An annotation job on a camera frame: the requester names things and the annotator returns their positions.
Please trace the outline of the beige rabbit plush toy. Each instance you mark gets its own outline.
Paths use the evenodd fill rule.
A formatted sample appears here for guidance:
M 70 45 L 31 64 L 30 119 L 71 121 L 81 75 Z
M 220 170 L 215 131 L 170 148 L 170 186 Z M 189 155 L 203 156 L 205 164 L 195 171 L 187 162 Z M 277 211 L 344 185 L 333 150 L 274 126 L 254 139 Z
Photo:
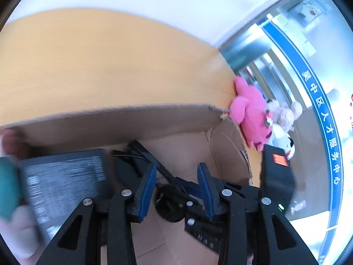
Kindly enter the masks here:
M 293 124 L 303 112 L 302 105 L 297 101 L 288 106 L 280 104 L 276 99 L 267 101 L 267 109 L 273 113 L 273 122 L 280 125 L 286 133 L 294 131 Z

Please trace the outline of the black sunglasses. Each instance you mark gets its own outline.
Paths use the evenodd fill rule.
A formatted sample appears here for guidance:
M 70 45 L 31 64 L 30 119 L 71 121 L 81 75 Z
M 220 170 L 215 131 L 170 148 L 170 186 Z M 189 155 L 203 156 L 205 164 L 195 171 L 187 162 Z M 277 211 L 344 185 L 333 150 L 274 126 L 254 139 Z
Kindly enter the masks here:
M 173 176 L 140 142 L 125 150 L 112 150 L 114 171 L 119 181 L 136 197 L 135 215 L 144 219 L 149 204 L 170 223 L 204 216 L 198 185 Z

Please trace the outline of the pig plush toy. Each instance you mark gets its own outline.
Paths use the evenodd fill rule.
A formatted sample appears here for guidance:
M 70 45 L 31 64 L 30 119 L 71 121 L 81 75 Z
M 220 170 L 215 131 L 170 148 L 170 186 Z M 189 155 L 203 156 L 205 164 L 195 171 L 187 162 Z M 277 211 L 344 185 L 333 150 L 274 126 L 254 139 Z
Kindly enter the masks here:
M 36 264 L 44 250 L 19 177 L 19 161 L 31 155 L 20 132 L 1 130 L 1 237 L 20 264 Z

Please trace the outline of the white dog plush toy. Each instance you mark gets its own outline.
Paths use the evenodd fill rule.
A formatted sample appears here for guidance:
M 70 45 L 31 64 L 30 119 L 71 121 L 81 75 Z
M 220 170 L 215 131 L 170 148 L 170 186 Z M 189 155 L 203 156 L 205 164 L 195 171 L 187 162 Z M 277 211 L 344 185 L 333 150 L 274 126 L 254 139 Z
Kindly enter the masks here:
M 273 124 L 270 144 L 283 149 L 285 156 L 290 160 L 295 154 L 295 145 L 290 135 L 278 124 Z

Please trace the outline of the pink bear plush toy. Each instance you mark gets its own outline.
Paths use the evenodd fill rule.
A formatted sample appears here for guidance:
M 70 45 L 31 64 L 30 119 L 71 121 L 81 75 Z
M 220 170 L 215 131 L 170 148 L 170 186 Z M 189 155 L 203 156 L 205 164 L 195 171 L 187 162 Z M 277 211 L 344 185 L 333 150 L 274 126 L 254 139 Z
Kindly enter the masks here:
M 240 76 L 234 80 L 236 97 L 230 104 L 230 118 L 240 126 L 248 147 L 263 151 L 272 135 L 272 113 L 262 93 Z

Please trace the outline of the black product box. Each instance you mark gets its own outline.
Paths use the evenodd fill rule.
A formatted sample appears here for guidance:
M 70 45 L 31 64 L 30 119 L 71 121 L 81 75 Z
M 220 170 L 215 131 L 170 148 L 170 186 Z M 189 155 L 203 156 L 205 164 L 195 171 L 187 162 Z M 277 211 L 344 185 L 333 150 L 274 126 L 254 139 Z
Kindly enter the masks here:
M 20 176 L 24 196 L 34 210 L 44 242 L 49 243 L 85 198 L 105 200 L 111 186 L 103 149 L 24 159 Z

